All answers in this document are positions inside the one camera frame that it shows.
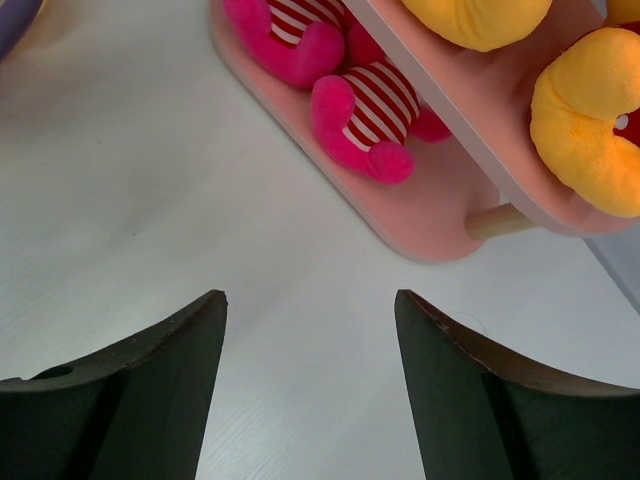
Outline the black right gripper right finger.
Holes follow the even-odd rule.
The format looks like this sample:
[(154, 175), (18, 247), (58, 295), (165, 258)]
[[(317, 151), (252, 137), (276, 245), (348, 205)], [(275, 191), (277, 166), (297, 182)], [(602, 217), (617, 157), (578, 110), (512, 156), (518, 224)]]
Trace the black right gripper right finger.
[(410, 290), (394, 312), (427, 478), (638, 478), (638, 390), (523, 356)]

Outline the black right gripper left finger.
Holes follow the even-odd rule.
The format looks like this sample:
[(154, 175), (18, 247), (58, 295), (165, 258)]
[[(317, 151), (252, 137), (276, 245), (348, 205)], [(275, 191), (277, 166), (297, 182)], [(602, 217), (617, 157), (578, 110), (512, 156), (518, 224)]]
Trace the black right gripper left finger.
[(90, 355), (2, 380), (2, 478), (195, 478), (226, 320), (212, 290)]

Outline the yellow plush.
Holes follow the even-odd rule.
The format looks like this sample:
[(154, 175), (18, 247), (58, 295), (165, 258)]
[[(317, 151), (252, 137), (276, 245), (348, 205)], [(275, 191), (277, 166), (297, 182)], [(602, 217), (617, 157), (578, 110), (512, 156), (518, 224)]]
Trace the yellow plush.
[(541, 72), (530, 136), (546, 167), (586, 202), (638, 216), (638, 23), (584, 35)]
[(489, 52), (529, 36), (551, 0), (404, 0), (427, 29), (463, 48)]

